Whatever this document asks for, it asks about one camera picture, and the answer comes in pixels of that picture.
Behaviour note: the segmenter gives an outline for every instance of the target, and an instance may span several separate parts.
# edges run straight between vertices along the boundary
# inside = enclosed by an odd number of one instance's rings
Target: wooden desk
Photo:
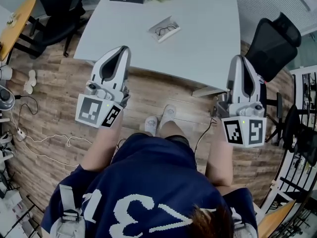
[[[295,204],[295,200],[288,202],[277,210],[266,214],[258,226],[259,238],[268,238],[277,227],[282,224]]]
[[[18,8],[15,12],[17,15],[17,22],[14,27],[6,27],[0,37],[0,42],[2,43],[2,49],[0,51],[0,60],[3,61],[12,51],[13,47],[27,52],[35,57],[38,57],[40,55],[39,52],[32,50],[26,46],[23,46],[16,41],[18,38],[21,38],[24,41],[29,42],[32,45],[36,45],[36,41],[32,40],[31,38],[21,34],[24,26],[27,21],[30,21],[31,23],[35,22],[35,19],[31,17],[31,12],[34,8],[36,0],[26,0],[20,8]],[[39,25],[38,29],[43,29],[43,25]]]

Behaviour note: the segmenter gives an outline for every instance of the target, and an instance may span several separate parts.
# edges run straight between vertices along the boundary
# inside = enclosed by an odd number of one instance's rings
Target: white number print
[[[123,199],[120,199],[117,201],[115,207],[114,207],[114,216],[119,222],[118,224],[114,224],[110,227],[109,233],[112,238],[139,238],[143,235],[143,233],[139,233],[137,236],[125,236],[123,234],[123,230],[126,226],[129,224],[135,224],[138,223],[138,221],[134,220],[129,214],[128,214],[128,208],[132,201],[140,201],[142,205],[148,209],[152,210],[154,208],[154,201],[151,197],[139,195],[139,194],[133,194],[124,197]],[[175,217],[176,219],[181,220],[180,222],[165,225],[165,226],[159,226],[149,229],[149,233],[153,233],[155,231],[163,231],[173,228],[179,228],[186,225],[190,225],[192,223],[192,220],[181,215],[180,213],[176,212],[172,208],[168,207],[165,204],[159,204],[158,208],[162,209],[169,215]]]
[[[180,228],[183,226],[190,225],[193,222],[191,219],[188,219],[184,215],[181,215],[180,213],[174,211],[172,208],[169,208],[165,204],[159,204],[158,208],[161,208],[165,212],[167,212],[168,214],[172,215],[173,217],[180,219],[181,222],[177,222],[177,223],[169,224],[169,225],[165,225],[165,226],[160,226],[160,227],[156,227],[156,228],[151,228],[149,230],[149,233],[153,233],[155,231],[163,231],[163,230],[172,229],[172,228]]]
[[[95,214],[95,211],[97,209],[101,196],[102,196],[101,192],[98,189],[95,189],[92,194],[88,193],[83,196],[83,198],[85,198],[84,202],[89,200],[84,212],[84,219],[94,224],[96,223],[96,221],[93,220],[93,216]]]
[[[131,236],[125,236],[123,234],[123,230],[129,224],[138,223],[138,221],[134,220],[128,214],[128,208],[132,201],[140,201],[142,205],[147,208],[148,210],[153,209],[154,201],[149,196],[143,196],[139,194],[132,194],[129,196],[124,197],[117,201],[114,207],[114,216],[118,220],[119,224],[114,224],[110,227],[109,233],[113,238],[131,238]],[[139,233],[137,236],[133,236],[134,238],[141,237],[143,233]]]

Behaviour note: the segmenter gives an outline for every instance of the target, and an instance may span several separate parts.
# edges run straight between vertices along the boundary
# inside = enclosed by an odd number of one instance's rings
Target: white sneaker
[[[158,126],[158,119],[155,116],[148,117],[145,120],[145,129],[144,131],[147,131],[155,137],[155,134],[157,132],[157,126]]]
[[[175,116],[176,116],[176,107],[174,105],[166,105],[163,116],[162,116],[162,120],[159,123],[159,129],[161,129],[162,126],[166,122],[173,121]]]
[[[29,71],[29,83],[30,83],[30,85],[31,86],[36,86],[36,72],[35,72],[35,70],[30,70]]]
[[[23,90],[26,91],[28,94],[33,93],[33,87],[31,86],[29,81],[25,83]]]

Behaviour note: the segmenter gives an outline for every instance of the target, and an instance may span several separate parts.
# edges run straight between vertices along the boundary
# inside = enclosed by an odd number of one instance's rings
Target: floor
[[[84,61],[73,59],[80,36],[75,36],[69,47],[69,57],[62,55],[64,41],[47,47],[45,52],[36,60],[18,50],[14,50],[10,65],[20,71],[28,72],[34,69],[37,72],[38,84],[34,88],[32,97],[39,103],[39,112],[31,115],[23,107],[20,124],[27,128],[28,135],[34,140],[59,134],[84,137],[94,140],[97,129],[75,122],[77,97],[84,91],[86,81],[90,77],[92,66]],[[248,45],[242,43],[242,54]],[[184,130],[191,147],[195,147],[198,138],[209,125],[212,96],[195,98],[191,96],[198,84],[144,70],[130,69],[128,88],[131,99],[124,110],[124,121],[121,138],[127,138],[136,132],[146,117],[155,115],[160,119],[166,104],[177,107],[176,123]],[[286,70],[267,84],[267,95],[274,99],[276,92],[283,96],[286,115],[293,103],[292,76]],[[29,98],[16,101],[12,109],[15,121],[18,120],[20,107],[27,103],[35,108]],[[12,123],[6,128],[14,131]],[[202,139],[197,150],[198,170],[204,172],[207,156],[210,149],[214,127]],[[26,145],[38,154],[44,154],[65,162],[77,165],[90,144],[85,141],[71,140],[71,146],[66,146],[66,139],[55,137],[42,143],[34,143],[31,139],[25,140]],[[31,153],[21,142],[15,140],[16,155],[10,159],[10,172],[15,172],[14,180],[21,186],[21,194],[27,194],[41,207],[45,208],[56,185],[72,170],[73,167],[61,165],[46,157],[38,157]],[[274,179],[284,150],[266,144],[261,148],[234,149],[234,183],[247,186],[256,204],[260,205],[265,198],[270,182]],[[35,218],[40,221],[40,212],[35,211]]]

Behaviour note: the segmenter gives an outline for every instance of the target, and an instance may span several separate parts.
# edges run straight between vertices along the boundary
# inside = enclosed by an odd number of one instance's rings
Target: navy blue shirt
[[[101,173],[79,166],[60,184],[71,186],[81,208],[86,237],[187,237],[194,206],[222,205],[257,229],[252,196],[241,188],[225,196],[196,169],[183,143],[148,137],[123,144]],[[63,215],[59,186],[46,208],[42,227],[50,233]]]

